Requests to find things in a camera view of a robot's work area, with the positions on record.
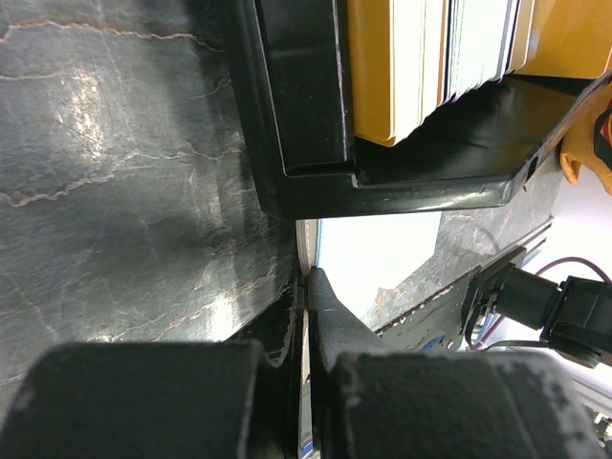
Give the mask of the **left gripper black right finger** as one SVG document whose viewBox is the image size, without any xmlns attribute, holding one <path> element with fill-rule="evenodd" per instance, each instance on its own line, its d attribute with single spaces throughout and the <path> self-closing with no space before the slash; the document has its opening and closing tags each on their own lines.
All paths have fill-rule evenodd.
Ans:
<svg viewBox="0 0 612 459">
<path fill-rule="evenodd" d="M 310 270 L 307 284 L 314 446 L 322 458 L 352 458 L 349 411 L 362 401 L 360 357 L 392 348 L 339 301 L 322 268 Z"/>
</svg>

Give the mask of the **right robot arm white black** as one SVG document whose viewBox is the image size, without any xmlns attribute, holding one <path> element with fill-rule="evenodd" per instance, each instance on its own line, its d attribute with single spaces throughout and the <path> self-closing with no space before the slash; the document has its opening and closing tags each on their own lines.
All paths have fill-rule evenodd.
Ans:
<svg viewBox="0 0 612 459">
<path fill-rule="evenodd" d="M 462 304 L 462 334 L 468 348 L 485 352 L 501 347 L 550 349 L 588 368 L 611 364 L 611 277 L 580 257 L 555 260 L 537 273 L 521 269 L 525 250 L 511 251 L 478 269 Z M 541 275 L 566 263 L 579 263 L 599 278 L 569 276 L 556 284 Z M 472 339 L 480 318 L 489 314 L 540 332 L 536 340 L 506 339 L 487 344 Z"/>
</svg>

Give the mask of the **black plastic card box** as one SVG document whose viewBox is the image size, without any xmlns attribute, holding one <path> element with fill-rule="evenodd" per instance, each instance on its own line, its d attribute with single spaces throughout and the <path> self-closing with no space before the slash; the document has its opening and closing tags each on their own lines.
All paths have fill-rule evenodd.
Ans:
<svg viewBox="0 0 612 459">
<path fill-rule="evenodd" d="M 386 148 L 354 134 L 342 1 L 224 1 L 230 77 L 262 210 L 277 219 L 508 204 L 557 148 L 582 83 L 488 83 Z"/>
</svg>

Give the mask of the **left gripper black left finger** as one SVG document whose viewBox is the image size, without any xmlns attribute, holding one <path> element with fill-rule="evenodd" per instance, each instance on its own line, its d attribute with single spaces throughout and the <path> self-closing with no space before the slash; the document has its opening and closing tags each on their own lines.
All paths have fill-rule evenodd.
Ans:
<svg viewBox="0 0 612 459">
<path fill-rule="evenodd" d="M 255 341 L 263 352 L 254 380 L 248 458 L 301 455 L 304 305 L 304 278 L 296 272 L 276 301 L 228 338 Z"/>
</svg>

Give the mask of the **grey card holder wallet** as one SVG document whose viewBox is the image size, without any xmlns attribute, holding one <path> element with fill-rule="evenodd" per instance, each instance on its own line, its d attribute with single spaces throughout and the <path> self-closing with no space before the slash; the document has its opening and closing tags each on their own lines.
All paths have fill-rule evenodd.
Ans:
<svg viewBox="0 0 612 459">
<path fill-rule="evenodd" d="M 295 222 L 301 270 L 325 271 L 339 301 L 363 318 L 433 254 L 439 212 L 307 219 Z"/>
</svg>

